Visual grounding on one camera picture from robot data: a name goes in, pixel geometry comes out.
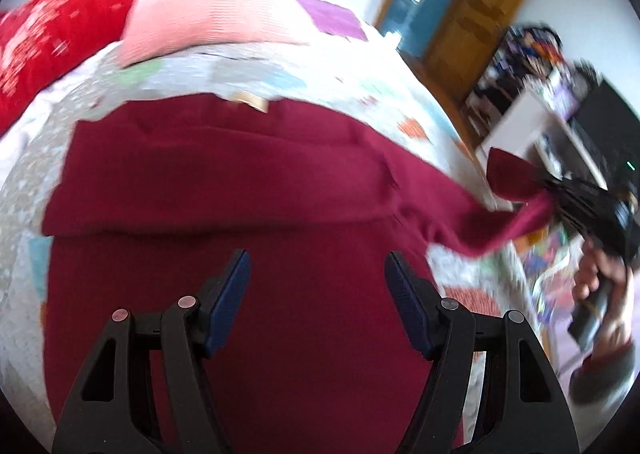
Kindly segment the person right hand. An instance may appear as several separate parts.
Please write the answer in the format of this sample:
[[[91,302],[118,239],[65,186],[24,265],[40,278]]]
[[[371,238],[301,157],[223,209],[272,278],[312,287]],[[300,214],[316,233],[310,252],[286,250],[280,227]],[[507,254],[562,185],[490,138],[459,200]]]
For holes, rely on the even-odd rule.
[[[582,244],[582,258],[574,274],[573,298],[587,299],[600,286],[600,278],[608,278],[613,285],[608,312],[600,332],[593,341],[591,359],[604,359],[620,352],[631,341],[634,318],[634,272],[622,259],[607,255],[590,240]]]

